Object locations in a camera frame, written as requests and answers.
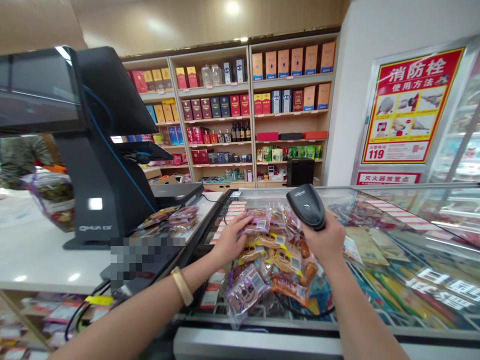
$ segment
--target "customer display screen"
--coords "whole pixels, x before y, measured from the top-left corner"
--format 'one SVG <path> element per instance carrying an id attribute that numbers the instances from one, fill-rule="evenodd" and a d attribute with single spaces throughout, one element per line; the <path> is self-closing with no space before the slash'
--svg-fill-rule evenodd
<path id="1" fill-rule="evenodd" d="M 0 136 L 84 129 L 68 47 L 0 57 Z"/>

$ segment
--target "hand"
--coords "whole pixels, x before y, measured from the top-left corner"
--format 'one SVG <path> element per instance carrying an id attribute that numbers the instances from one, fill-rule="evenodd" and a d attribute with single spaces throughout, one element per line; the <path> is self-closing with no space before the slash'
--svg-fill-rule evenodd
<path id="1" fill-rule="evenodd" d="M 345 228 L 330 211 L 325 212 L 325 229 L 322 231 L 314 231 L 304 223 L 301 228 L 310 251 L 324 269 L 331 266 L 330 264 L 344 261 Z"/>
<path id="2" fill-rule="evenodd" d="M 218 263 L 219 268 L 238 258 L 247 243 L 247 235 L 243 234 L 238 237 L 238 233 L 254 217 L 248 216 L 243 220 L 240 220 L 245 214 L 245 212 L 242 212 L 235 216 L 233 220 L 225 226 L 221 232 L 220 238 L 216 242 L 212 251 L 210 251 L 211 256 L 214 258 L 214 261 Z"/>

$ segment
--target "person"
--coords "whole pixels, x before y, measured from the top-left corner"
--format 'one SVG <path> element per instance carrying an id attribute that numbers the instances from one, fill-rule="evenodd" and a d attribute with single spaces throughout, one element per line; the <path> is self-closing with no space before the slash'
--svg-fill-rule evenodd
<path id="1" fill-rule="evenodd" d="M 193 293 L 222 266 L 242 252 L 247 236 L 238 232 L 252 219 L 236 216 L 213 249 L 181 270 Z M 333 294 L 343 356 L 352 359 L 406 360 L 395 337 L 360 289 L 343 259 L 345 228 L 327 211 L 325 229 L 302 224 L 310 250 L 317 257 Z M 184 305 L 172 275 L 163 278 L 95 321 L 50 356 L 50 360 L 133 359 Z"/>
<path id="2" fill-rule="evenodd" d="M 0 138 L 0 188 L 23 190 L 21 177 L 36 171 L 36 160 L 55 165 L 40 135 Z"/>

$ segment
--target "shelving unit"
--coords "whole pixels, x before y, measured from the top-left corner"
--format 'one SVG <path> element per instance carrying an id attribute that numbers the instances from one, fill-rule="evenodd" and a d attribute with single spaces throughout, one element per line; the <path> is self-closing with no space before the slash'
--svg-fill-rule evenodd
<path id="1" fill-rule="evenodd" d="M 333 71 L 327 73 L 320 73 L 320 63 L 321 63 L 321 54 L 322 54 L 322 44 L 330 43 L 336 41 L 335 46 L 335 56 L 333 62 Z M 218 49 L 218 50 L 209 50 L 202 52 L 186 53 L 180 55 L 173 55 L 168 57 L 152 58 L 146 60 L 135 60 L 135 61 L 125 61 L 124 65 L 127 70 L 151 70 L 151 69 L 161 69 L 169 68 L 171 81 L 172 81 L 172 91 L 156 91 L 140 94 L 143 102 L 146 105 L 158 104 L 164 100 L 174 99 L 176 104 L 176 109 L 180 118 L 179 122 L 174 123 L 159 123 L 157 124 L 160 131 L 162 131 L 165 136 L 166 141 L 169 140 L 169 136 L 166 133 L 167 127 L 170 126 L 180 126 L 181 132 L 184 139 L 184 145 L 170 145 L 170 143 L 163 145 L 162 147 L 171 152 L 171 153 L 185 153 L 188 160 L 188 164 L 182 164 L 177 166 L 157 166 L 156 169 L 162 175 L 172 175 L 175 173 L 186 174 L 190 172 L 192 180 L 194 182 L 199 181 L 204 177 L 220 177 L 225 175 L 225 170 L 234 169 L 241 167 L 242 169 L 247 168 L 251 170 L 253 175 L 253 182 L 245 182 L 243 180 L 235 181 L 228 183 L 229 185 L 238 185 L 239 187 L 264 187 L 265 183 L 268 186 L 273 186 L 277 184 L 281 186 L 285 181 L 257 181 L 257 171 L 266 173 L 268 165 L 279 165 L 284 167 L 286 166 L 286 161 L 280 162 L 265 162 L 257 161 L 257 148 L 268 146 L 282 146 L 285 147 L 293 146 L 303 146 L 303 145 L 321 145 L 322 146 L 322 159 L 315 161 L 315 170 L 314 176 L 316 179 L 314 184 L 321 185 L 322 178 L 324 173 L 324 159 L 327 153 L 327 144 L 328 137 L 318 138 L 318 139 L 296 139 L 296 140 L 274 140 L 274 141 L 259 141 L 257 140 L 257 133 L 259 132 L 278 132 L 281 133 L 290 133 L 290 132 L 309 132 L 309 131 L 328 131 L 330 125 L 330 109 L 332 103 L 332 94 L 333 94 L 333 83 L 335 79 L 335 70 L 337 67 L 337 54 L 338 54 L 338 34 L 328 34 L 328 35 L 317 35 L 309 37 L 301 37 L 290 40 L 282 41 L 273 41 L 266 42 L 261 44 L 255 44 L 250 46 L 238 46 L 232 48 Z M 290 49 L 289 54 L 291 55 L 291 49 L 294 48 L 305 48 L 311 45 L 318 45 L 318 56 L 317 56 L 317 73 L 310 75 L 301 75 L 301 76 L 287 76 L 282 78 L 275 79 L 263 79 L 254 81 L 252 74 L 253 58 L 252 54 L 263 53 L 263 61 L 265 64 L 265 52 L 270 51 L 279 51 Z M 213 86 L 204 86 L 202 79 L 201 68 L 207 65 L 217 64 L 221 69 L 222 65 L 225 62 L 229 62 L 231 65 L 231 70 L 234 70 L 235 62 L 237 59 L 244 60 L 244 82 L 232 82 L 230 84 L 221 84 Z M 177 80 L 176 68 L 184 68 L 185 78 L 187 84 L 190 86 L 190 81 L 188 80 L 188 67 L 195 67 L 196 76 L 198 78 L 199 87 L 185 88 L 180 89 L 179 83 Z M 254 115 L 254 94 L 265 94 L 271 93 L 274 90 L 300 90 L 307 86 L 319 85 L 319 84 L 330 84 L 330 98 L 329 106 L 327 109 L 313 109 L 307 111 L 292 111 L 285 113 L 266 113 L 266 114 L 257 114 Z M 216 96 L 231 96 L 231 95 L 240 95 L 248 94 L 249 103 L 250 103 L 250 115 L 242 116 L 229 116 L 229 117 L 220 117 L 220 118 L 210 118 L 210 119 L 196 119 L 196 120 L 185 120 L 182 100 L 196 100 L 196 99 L 206 99 Z M 203 128 L 215 131 L 218 134 L 219 130 L 222 130 L 224 134 L 226 129 L 231 130 L 232 123 L 241 122 L 243 124 L 249 124 L 251 130 L 251 141 L 240 141 L 240 142 L 231 142 L 231 143 L 211 143 L 211 144 L 190 144 L 187 137 L 187 128 L 201 126 Z M 193 164 L 192 151 L 195 150 L 210 150 L 214 152 L 229 152 L 234 153 L 236 156 L 248 155 L 251 154 L 252 162 L 237 162 L 231 164 Z M 205 184 L 206 189 L 214 190 L 219 189 L 218 186 L 225 186 L 221 183 L 207 183 Z"/>

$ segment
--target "white countertop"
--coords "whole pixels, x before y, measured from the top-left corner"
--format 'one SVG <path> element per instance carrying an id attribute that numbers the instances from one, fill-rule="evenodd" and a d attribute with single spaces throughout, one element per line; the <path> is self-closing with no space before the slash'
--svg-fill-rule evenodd
<path id="1" fill-rule="evenodd" d="M 100 272 L 110 265 L 110 251 L 64 250 L 62 245 L 75 234 L 46 219 L 28 191 L 7 193 L 0 199 L 0 289 L 91 293 L 102 282 Z M 213 201 L 222 195 L 205 194 Z M 187 242 L 215 203 L 201 196 L 196 205 L 200 221 L 184 235 Z"/>

